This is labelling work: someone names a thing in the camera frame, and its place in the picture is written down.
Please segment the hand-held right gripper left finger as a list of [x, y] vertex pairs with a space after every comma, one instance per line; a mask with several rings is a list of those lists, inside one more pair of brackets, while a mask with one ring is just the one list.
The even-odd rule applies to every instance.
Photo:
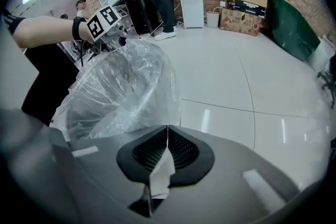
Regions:
[[65, 206], [59, 219], [66, 224], [168, 224], [168, 217], [156, 213], [147, 217], [136, 212], [143, 207], [140, 199], [146, 184], [129, 180], [117, 162], [118, 150], [139, 138], [166, 131], [154, 126], [112, 137], [66, 142], [60, 130], [52, 128], [50, 139], [65, 182], [64, 195], [69, 205], [58, 200], [57, 208]]

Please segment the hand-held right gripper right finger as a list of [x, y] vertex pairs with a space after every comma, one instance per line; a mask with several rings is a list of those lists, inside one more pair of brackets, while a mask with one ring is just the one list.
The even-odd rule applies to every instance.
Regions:
[[256, 170], [284, 200], [299, 194], [297, 185], [280, 169], [249, 147], [193, 129], [175, 126], [205, 142], [214, 152], [212, 169], [197, 184], [170, 190], [152, 216], [160, 224], [247, 224], [268, 215], [243, 177]]

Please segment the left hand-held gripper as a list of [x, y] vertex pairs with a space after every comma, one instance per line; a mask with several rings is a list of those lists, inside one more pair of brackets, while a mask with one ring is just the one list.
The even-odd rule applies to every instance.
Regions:
[[108, 5], [96, 11], [87, 21], [94, 41], [90, 50], [95, 55], [113, 51], [126, 45], [128, 34], [117, 10]]

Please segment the person's left forearm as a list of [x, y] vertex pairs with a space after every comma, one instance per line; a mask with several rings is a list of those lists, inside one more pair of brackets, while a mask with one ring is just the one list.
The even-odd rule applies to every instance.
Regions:
[[[72, 36], [73, 20], [49, 16], [25, 18], [16, 28], [13, 39], [21, 48], [36, 48], [43, 45], [74, 40]], [[85, 41], [93, 44], [86, 25]]]

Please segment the clear plastic drawers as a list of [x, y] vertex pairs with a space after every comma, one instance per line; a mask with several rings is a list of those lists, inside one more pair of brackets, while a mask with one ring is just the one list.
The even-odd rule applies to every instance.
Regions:
[[124, 24], [125, 32], [130, 36], [135, 36], [137, 34], [127, 6], [125, 4], [118, 5], [115, 7], [116, 11], [121, 16], [121, 21]]

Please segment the black wrist watch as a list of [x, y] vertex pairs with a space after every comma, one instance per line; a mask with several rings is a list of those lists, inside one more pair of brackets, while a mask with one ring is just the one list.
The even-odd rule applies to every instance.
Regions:
[[86, 19], [76, 16], [72, 24], [72, 36], [74, 40], [85, 40]]

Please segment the black glass-door fridge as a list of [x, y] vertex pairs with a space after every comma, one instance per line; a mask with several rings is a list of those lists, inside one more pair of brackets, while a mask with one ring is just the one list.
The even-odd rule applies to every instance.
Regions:
[[123, 0], [138, 35], [150, 34], [160, 27], [157, 10], [151, 0]]

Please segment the person's black shorts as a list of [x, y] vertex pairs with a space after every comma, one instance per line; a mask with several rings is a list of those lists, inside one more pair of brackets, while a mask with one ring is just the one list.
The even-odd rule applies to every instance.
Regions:
[[79, 70], [57, 44], [27, 49], [25, 55], [39, 74], [22, 110], [48, 126]]

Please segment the person's black striped shirt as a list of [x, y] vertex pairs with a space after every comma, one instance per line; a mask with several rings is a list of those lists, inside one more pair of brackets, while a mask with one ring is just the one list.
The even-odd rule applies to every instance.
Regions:
[[3, 10], [2, 17], [11, 35], [14, 34], [18, 25], [25, 19], [25, 17], [17, 17], [17, 16], [12, 15], [6, 9]]

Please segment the small white waste bin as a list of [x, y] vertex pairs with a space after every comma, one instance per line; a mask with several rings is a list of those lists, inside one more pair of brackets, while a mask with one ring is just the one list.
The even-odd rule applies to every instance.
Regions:
[[208, 28], [218, 28], [219, 12], [206, 13], [206, 26]]

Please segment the black office chair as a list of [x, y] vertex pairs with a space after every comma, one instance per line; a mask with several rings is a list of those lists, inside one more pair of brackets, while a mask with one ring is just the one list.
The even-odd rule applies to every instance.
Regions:
[[321, 87], [322, 90], [325, 88], [329, 89], [332, 98], [330, 108], [333, 110], [336, 102], [336, 52], [330, 58], [327, 69], [318, 72], [317, 78], [322, 78], [324, 80], [324, 84]]

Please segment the printed cardboard box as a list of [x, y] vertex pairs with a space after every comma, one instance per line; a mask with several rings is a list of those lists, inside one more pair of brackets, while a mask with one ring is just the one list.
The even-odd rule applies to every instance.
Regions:
[[258, 16], [221, 8], [218, 26], [221, 30], [257, 36], [261, 22], [262, 18]]

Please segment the flat black box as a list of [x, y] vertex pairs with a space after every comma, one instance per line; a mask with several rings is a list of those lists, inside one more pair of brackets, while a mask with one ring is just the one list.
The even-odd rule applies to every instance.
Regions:
[[242, 0], [233, 0], [234, 10], [240, 11], [242, 13], [248, 13], [260, 18], [265, 18], [266, 8], [257, 4]]

